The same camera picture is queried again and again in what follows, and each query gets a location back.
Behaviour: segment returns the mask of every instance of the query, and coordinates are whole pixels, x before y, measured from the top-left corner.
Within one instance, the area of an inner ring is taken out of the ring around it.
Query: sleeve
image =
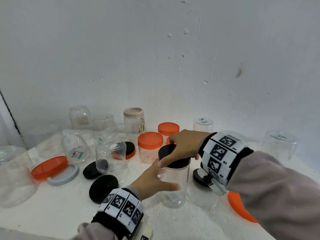
[[[140,192],[136,187],[128,185],[123,190],[141,200]],[[105,212],[98,212],[90,224],[81,223],[78,226],[78,234],[70,240],[118,240],[123,239],[127,234],[129,234],[129,231],[118,220]]]
[[[320,187],[263,152],[244,157],[228,190],[275,239],[320,239]]]

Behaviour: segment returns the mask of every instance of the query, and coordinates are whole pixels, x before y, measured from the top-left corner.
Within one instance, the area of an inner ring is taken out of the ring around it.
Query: jar with orange lid
[[[138,137],[139,157],[143,163],[151,164],[158,159],[163,137],[157,132],[145,132]]]
[[[158,125],[158,132],[163,136],[163,145],[166,145],[167,138],[180,131],[180,126],[172,122],[164,122]]]

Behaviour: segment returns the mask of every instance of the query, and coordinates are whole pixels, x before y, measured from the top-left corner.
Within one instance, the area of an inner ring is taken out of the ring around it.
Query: white wall
[[[69,126],[72,105],[119,122],[123,109],[140,106],[149,130],[164,121],[191,129],[197,116],[254,140],[284,129],[319,161],[320,0],[0,6],[0,89],[23,134]]]

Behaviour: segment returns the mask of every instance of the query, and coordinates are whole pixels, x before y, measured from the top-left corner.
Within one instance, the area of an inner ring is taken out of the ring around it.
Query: white table
[[[257,150],[258,143],[249,143]],[[31,158],[37,157],[35,148],[29,150]],[[320,175],[305,166],[298,158],[282,160],[287,167],[295,169],[320,182]],[[120,187],[133,182],[149,167],[141,164],[138,150],[129,161],[129,177]],[[82,174],[86,165],[80,168],[79,175],[62,186],[51,186],[42,182],[35,194],[26,202],[9,209],[0,209],[0,227],[21,232],[66,239],[77,234],[77,226],[90,222],[98,205],[89,198],[89,188],[93,180]],[[190,175],[200,167],[200,161],[193,160]],[[157,195],[143,201],[146,214],[143,222],[153,229],[153,240],[163,239],[273,239],[260,225],[241,218],[230,207],[226,195],[210,210],[203,210],[190,202],[179,209],[168,209]]]

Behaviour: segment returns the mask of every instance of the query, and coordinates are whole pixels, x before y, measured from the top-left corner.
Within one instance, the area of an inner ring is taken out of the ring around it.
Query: pink lid
[[[133,107],[133,108],[126,108],[123,111],[123,115],[126,118],[138,118],[144,115],[143,109],[142,108],[137,108],[137,107]]]

